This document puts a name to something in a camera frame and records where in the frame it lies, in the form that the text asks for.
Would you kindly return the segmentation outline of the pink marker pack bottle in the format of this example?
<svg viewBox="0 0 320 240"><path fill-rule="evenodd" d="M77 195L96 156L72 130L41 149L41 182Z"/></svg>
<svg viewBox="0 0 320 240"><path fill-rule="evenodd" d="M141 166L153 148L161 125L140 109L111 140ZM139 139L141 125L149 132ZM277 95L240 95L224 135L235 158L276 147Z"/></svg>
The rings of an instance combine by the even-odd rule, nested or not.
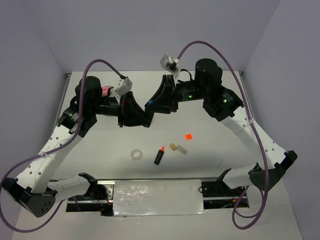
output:
<svg viewBox="0 0 320 240"><path fill-rule="evenodd" d="M101 94L101 96L102 96L102 97L108 97L108 96L110 96L111 93L112 93L112 89L113 89L113 88L114 88L113 86L103 86L103 87L102 87L102 94Z"/></svg>

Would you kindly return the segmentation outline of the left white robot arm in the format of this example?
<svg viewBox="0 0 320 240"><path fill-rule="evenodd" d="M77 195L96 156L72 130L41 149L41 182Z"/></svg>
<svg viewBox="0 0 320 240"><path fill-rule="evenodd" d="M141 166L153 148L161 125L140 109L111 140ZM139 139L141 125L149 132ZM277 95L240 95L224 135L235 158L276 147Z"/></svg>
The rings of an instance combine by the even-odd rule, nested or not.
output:
<svg viewBox="0 0 320 240"><path fill-rule="evenodd" d="M47 214L56 202L74 196L91 200L97 196L98 181L88 173L73 178L54 180L52 177L69 152L97 123L98 115L116 116L120 127L150 127L153 114L146 113L135 101L131 91L119 100L104 96L100 80L88 76L85 81L82 116L79 117L81 85L75 97L57 121L53 133L37 159L16 177L6 177L2 188L35 217Z"/></svg>

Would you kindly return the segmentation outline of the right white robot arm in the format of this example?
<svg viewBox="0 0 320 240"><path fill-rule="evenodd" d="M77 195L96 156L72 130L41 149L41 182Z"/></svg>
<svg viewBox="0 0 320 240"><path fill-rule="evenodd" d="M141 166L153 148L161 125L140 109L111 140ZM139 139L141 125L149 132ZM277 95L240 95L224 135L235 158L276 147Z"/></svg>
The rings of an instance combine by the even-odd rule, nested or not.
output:
<svg viewBox="0 0 320 240"><path fill-rule="evenodd" d="M229 128L255 157L256 163L238 169L227 169L217 179L217 190L230 195L238 187L256 186L270 190L284 176L298 158L293 150L280 147L259 126L245 108L245 103L231 89L222 85L223 70L209 58L195 64L194 79L180 81L178 60L164 55L161 66L169 72L145 104L150 114L170 114L178 110L180 102L202 100L208 115Z"/></svg>

